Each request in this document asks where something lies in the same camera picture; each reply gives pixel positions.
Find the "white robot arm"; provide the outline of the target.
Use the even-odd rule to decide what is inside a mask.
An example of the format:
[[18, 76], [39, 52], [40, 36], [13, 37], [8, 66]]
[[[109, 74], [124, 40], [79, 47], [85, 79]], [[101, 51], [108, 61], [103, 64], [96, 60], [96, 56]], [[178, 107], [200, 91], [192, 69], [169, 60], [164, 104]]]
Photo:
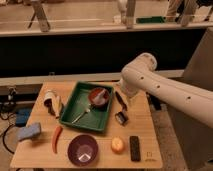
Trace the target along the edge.
[[128, 97], [134, 97], [139, 90], [144, 90], [213, 127], [213, 92], [155, 74], [156, 67], [157, 61], [152, 54], [140, 54], [123, 67], [121, 90]]

